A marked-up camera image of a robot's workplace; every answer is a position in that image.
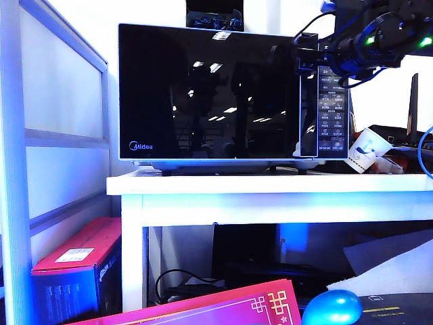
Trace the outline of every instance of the blue ball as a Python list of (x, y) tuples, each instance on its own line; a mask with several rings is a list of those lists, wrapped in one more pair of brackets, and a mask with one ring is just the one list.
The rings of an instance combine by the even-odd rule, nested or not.
[(363, 313), (359, 298), (347, 290), (321, 293), (307, 305), (302, 325), (351, 325)]

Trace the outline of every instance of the desk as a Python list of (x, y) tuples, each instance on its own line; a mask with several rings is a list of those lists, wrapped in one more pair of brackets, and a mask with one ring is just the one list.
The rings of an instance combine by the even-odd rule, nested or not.
[(148, 227), (433, 219), (426, 175), (163, 177), (141, 169), (107, 178), (107, 194), (122, 196), (124, 311), (147, 303)]

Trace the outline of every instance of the microwave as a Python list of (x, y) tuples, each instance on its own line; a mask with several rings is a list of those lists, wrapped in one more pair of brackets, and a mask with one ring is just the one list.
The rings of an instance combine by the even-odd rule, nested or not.
[(347, 89), (295, 73), (292, 37), (120, 24), (119, 159), (162, 171), (343, 160)]

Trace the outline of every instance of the paper cup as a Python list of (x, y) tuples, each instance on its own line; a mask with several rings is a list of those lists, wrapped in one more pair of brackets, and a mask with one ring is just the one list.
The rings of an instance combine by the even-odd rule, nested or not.
[(345, 162), (355, 171), (362, 174), (392, 148), (392, 145), (383, 137), (370, 129), (364, 129), (358, 139), (349, 149)]

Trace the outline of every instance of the metal frame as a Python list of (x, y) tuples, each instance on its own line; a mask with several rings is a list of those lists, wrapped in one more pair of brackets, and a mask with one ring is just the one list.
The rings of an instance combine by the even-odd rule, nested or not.
[[(21, 65), (20, 7), (69, 45), (101, 73), (104, 138), (25, 130)], [(35, 323), (30, 271), (33, 234), (70, 212), (101, 199), (100, 194), (60, 207), (30, 222), (26, 146), (109, 148), (107, 62), (44, 0), (0, 1), (0, 220), (8, 324)]]
[(103, 139), (79, 137), (57, 132), (26, 130), (27, 146), (107, 148), (108, 128), (108, 64), (96, 50), (45, 0), (20, 0), (20, 5), (43, 26), (83, 57), (101, 73)]

